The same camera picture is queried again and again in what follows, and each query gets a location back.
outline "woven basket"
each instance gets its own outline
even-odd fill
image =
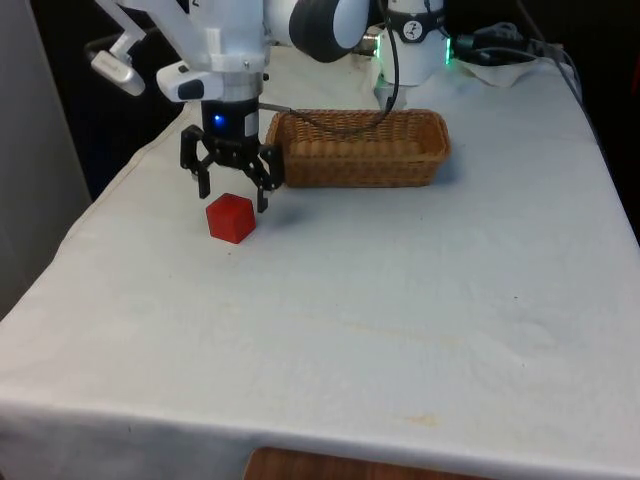
[[[307,110],[325,125],[354,128],[379,112]],[[377,128],[357,135],[320,130],[289,113],[277,114],[267,144],[281,145],[285,182],[304,187],[422,187],[451,153],[443,118],[429,110],[391,112]]]

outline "red cube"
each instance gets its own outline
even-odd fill
[[[256,228],[253,203],[248,198],[225,193],[207,207],[211,236],[236,245]]]

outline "black cable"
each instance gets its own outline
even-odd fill
[[[520,13],[524,17],[525,21],[527,22],[527,24],[529,25],[529,27],[533,31],[533,33],[536,36],[537,40],[539,40],[542,43],[542,47],[544,48],[545,56],[550,57],[553,60],[553,63],[556,64],[556,67],[558,67],[558,70],[560,71],[560,75],[562,75],[562,78],[564,79],[565,83],[569,87],[569,90],[571,90],[571,93],[573,94],[574,98],[576,99],[576,102],[578,102],[578,105],[582,109],[582,113],[585,116],[585,118],[587,119],[587,123],[589,124],[589,128],[591,128],[591,133],[593,134],[593,137],[595,138],[596,143],[598,144],[598,148],[600,149],[600,153],[602,154],[602,157],[605,159],[605,163],[607,163],[607,156],[605,155],[604,147],[602,146],[602,142],[600,141],[600,137],[598,136],[598,132],[596,131],[595,126],[593,125],[593,121],[591,120],[591,117],[589,116],[589,113],[587,112],[587,109],[585,108],[584,103],[582,102],[582,99],[578,95],[576,87],[573,85],[573,82],[569,78],[569,75],[567,74],[567,72],[565,72],[564,68],[562,68],[562,65],[560,64],[560,60],[558,60],[558,56],[555,55],[556,52],[554,52],[552,50],[551,45],[549,45],[549,42],[547,42],[547,39],[545,38],[544,34],[542,33],[542,31],[538,27],[538,24],[535,22],[535,20],[529,14],[529,11],[527,10],[527,8],[522,3],[522,0],[516,0],[516,5],[517,5],[518,9],[520,10]]]
[[[395,35],[393,33],[393,28],[391,26],[391,19],[387,14],[387,11],[382,6],[382,0],[378,0],[378,8],[384,17],[384,24],[387,29],[387,34],[389,35],[389,41],[391,42],[391,53],[393,54],[393,69],[394,69],[394,85],[393,85],[393,93],[391,97],[387,99],[387,104],[383,112],[381,112],[377,118],[375,118],[369,125],[365,125],[363,127],[354,127],[354,128],[335,128],[329,125],[325,125],[322,122],[318,122],[312,116],[308,115],[305,112],[301,112],[299,110],[294,110],[293,108],[288,107],[279,107],[277,105],[270,104],[260,104],[260,107],[265,110],[275,110],[278,112],[286,112],[290,113],[298,117],[301,120],[313,125],[314,127],[323,130],[328,133],[332,133],[334,135],[358,135],[363,132],[368,132],[369,130],[373,130],[385,119],[389,116],[389,113],[393,110],[393,107],[396,105],[396,101],[398,100],[398,93],[400,92],[400,60],[398,57],[398,46],[396,45]]]

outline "white tablecloth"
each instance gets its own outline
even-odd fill
[[[273,54],[264,101],[375,107],[353,59]],[[451,66],[434,185],[289,190],[240,246],[139,152],[0,323],[9,480],[238,479],[270,445],[499,478],[640,477],[640,256],[561,77]],[[270,115],[262,118],[263,134]]]

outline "green led light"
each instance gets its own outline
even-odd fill
[[[447,55],[444,59],[444,64],[449,65],[451,63],[451,39],[447,38]]]
[[[380,35],[376,37],[376,49],[373,51],[373,56],[380,59]]]

